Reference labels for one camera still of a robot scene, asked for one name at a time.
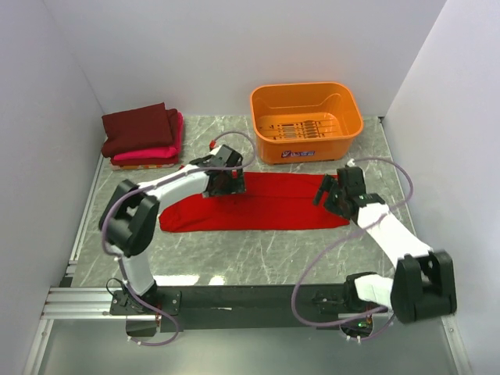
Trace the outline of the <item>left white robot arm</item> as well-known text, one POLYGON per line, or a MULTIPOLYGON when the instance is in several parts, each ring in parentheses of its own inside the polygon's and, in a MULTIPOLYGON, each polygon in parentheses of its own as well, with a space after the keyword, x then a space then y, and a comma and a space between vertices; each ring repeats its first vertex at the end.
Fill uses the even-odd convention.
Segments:
POLYGON ((211 198, 244 192, 243 168, 243 156, 221 145, 165 177, 139 184, 126 179, 116 186, 98 228, 105 253, 120 265, 128 304, 135 312, 146 314, 159 304, 146 254, 159 214, 191 196, 211 198))

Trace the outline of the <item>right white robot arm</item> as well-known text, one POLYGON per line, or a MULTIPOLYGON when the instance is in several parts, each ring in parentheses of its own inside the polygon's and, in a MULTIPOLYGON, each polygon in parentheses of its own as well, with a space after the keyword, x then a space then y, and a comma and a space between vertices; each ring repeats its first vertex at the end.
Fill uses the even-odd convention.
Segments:
POLYGON ((366 190, 357 166, 321 180, 314 205, 352 221, 371 236, 395 268, 393 277, 357 273, 346 278, 343 303, 359 312, 370 302, 391 310, 402 323, 413 323, 457 310, 452 257, 435 251, 412 234, 376 193, 366 190))

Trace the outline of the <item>folded maroon t shirt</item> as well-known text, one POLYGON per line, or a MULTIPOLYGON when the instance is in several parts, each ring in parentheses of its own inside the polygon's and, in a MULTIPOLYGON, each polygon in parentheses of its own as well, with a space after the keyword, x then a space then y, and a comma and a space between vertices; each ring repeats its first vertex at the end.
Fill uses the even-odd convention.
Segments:
POLYGON ((111 158, 125 152, 172 146, 177 117, 178 111, 166 109, 164 103, 104 115, 103 156, 111 158))

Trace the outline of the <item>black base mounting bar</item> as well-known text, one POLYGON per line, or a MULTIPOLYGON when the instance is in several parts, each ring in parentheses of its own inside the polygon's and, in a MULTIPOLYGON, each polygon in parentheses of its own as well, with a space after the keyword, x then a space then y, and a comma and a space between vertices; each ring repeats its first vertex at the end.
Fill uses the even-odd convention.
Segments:
MULTIPOLYGON (((300 327, 291 310, 294 286, 158 287, 150 303, 170 314, 181 330, 300 327)), ((377 305, 348 294, 343 284, 302 285, 296 309, 306 320, 328 322, 377 305)))

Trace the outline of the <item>orange plastic basket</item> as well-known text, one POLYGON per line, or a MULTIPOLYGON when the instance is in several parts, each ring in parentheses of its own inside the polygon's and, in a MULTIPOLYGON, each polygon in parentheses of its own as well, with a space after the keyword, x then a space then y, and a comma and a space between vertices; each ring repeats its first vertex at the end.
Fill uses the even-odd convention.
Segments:
POLYGON ((250 96, 259 158, 266 164, 342 159, 364 128, 354 95, 343 84, 272 84, 250 96))

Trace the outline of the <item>red t shirt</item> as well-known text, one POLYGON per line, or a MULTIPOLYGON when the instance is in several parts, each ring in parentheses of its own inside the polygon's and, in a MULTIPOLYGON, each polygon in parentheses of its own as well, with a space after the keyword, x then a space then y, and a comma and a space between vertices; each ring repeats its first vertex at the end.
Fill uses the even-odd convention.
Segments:
POLYGON ((246 172, 246 191, 188 197, 159 216, 164 232, 218 230, 319 230, 343 227, 347 219, 314 205, 319 174, 246 172))

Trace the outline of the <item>aluminium rail frame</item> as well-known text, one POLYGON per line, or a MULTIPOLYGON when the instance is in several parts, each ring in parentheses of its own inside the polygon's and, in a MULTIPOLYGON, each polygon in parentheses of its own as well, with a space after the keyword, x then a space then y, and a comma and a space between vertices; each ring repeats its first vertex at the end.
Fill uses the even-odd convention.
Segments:
MULTIPOLYGON (((349 271, 372 270, 389 277, 395 266, 389 258, 375 248, 339 250, 340 260, 328 256, 321 264, 326 271, 309 276, 311 281, 339 281, 349 271)), ((175 252, 168 259, 163 248, 148 252, 148 260, 157 283, 161 286, 281 286, 296 281, 301 274, 300 266, 306 266, 313 254, 305 250, 280 253, 258 247, 243 248, 227 255, 209 254, 207 260, 186 251, 175 252)), ((105 319, 104 310, 111 297, 97 286, 104 279, 106 266, 90 263, 79 252, 67 267, 67 274, 76 277, 68 287, 49 290, 41 317, 44 320, 91 320, 105 319)))

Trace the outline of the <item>folded pink t shirt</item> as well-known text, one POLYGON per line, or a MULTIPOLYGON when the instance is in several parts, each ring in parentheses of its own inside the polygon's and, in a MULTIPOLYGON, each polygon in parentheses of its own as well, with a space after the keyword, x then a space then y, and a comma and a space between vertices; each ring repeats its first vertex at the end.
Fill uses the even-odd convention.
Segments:
POLYGON ((171 159, 178 157, 182 146, 182 135, 184 127, 184 117, 181 112, 173 114, 173 110, 167 110, 167 116, 170 122, 170 129, 173 132, 173 143, 169 146, 161 146, 156 148, 146 148, 131 152, 117 154, 111 158, 113 162, 130 163, 132 160, 146 159, 171 159))

